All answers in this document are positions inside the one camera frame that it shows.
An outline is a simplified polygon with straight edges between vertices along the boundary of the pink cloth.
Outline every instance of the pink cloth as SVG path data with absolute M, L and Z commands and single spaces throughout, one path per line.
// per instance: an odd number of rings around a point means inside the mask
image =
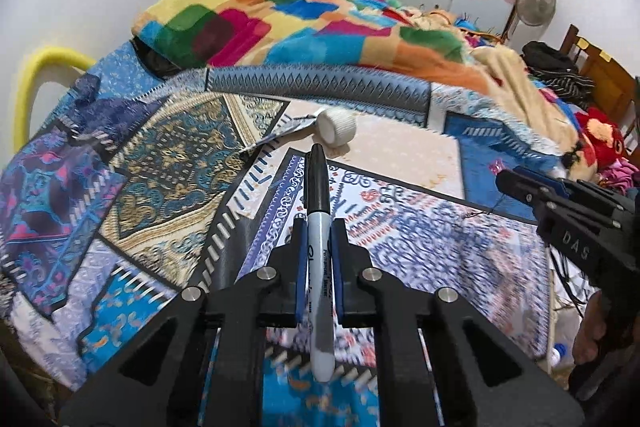
M 614 161 L 609 167 L 600 172 L 600 175 L 606 186 L 615 190 L 626 193 L 628 188 L 634 186 L 634 174 L 640 172 L 638 167 L 629 163 L 626 158 L 619 158 Z

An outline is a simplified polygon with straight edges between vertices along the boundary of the striped cloth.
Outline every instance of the striped cloth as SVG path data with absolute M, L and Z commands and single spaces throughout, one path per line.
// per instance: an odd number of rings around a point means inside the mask
M 593 92 L 593 80 L 586 76 L 564 71 L 545 71 L 529 67 L 531 73 L 545 86 L 553 90 L 559 98 L 567 103 L 575 103 L 583 110 L 588 110 Z

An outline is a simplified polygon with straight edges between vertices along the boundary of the white cap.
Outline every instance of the white cap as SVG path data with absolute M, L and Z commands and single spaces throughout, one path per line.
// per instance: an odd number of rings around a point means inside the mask
M 350 111 L 329 107 L 318 115 L 318 133 L 329 147 L 340 147 L 356 136 L 356 119 Z
M 555 347 L 551 350 L 551 356 L 549 357 L 549 362 L 551 363 L 551 367 L 556 367 L 560 363 L 562 359 L 562 355 L 560 355 L 560 351 L 558 351 Z

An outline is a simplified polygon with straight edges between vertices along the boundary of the black gripper frame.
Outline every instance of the black gripper frame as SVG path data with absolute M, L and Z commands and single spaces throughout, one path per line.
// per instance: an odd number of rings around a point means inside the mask
M 206 295 L 184 290 L 93 375 L 60 414 L 69 427 L 196 425 L 216 330 L 220 339 L 205 399 L 205 427 L 261 425 L 265 327 L 295 327 L 306 280 L 306 222 L 268 266 Z M 446 425 L 574 427 L 578 404 L 462 296 L 407 288 L 373 271 L 332 225 L 338 320 L 373 327 L 382 427 L 437 426 L 433 379 Z M 427 369 L 418 328 L 428 345 Z
M 572 371 L 569 391 L 580 398 L 593 422 L 602 420 L 606 425 L 608 419 L 613 425 L 625 393 L 616 379 L 624 377 L 626 369 L 615 370 L 606 356 L 632 344 L 631 328 L 640 312 L 640 198 L 633 202 L 589 182 L 552 180 L 522 168 L 499 172 L 496 185 L 500 192 L 531 206 L 543 241 L 602 290 L 606 334 L 598 342 L 596 359 Z M 597 392 L 586 393 L 587 382 L 587 389 L 596 385 L 591 378 L 596 371 L 608 376 Z

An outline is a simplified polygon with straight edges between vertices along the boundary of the wooden chair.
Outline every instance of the wooden chair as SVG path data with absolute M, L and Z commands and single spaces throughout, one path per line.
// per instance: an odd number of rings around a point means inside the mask
M 625 68 L 620 66 L 609 54 L 591 44 L 578 33 L 578 28 L 573 24 L 570 25 L 560 51 L 572 56 L 572 52 L 576 50 L 573 58 L 575 64 L 585 58 L 578 74 L 588 76 L 594 82 L 593 105 L 606 114 L 609 120 L 622 126 L 622 120 L 628 113 L 629 107 L 635 103 L 638 80 L 627 73 Z M 628 147 L 630 137 L 637 125 L 638 117 L 636 116 L 629 125 L 624 139 L 626 157 L 640 168 L 640 146 L 636 146 L 634 150 Z

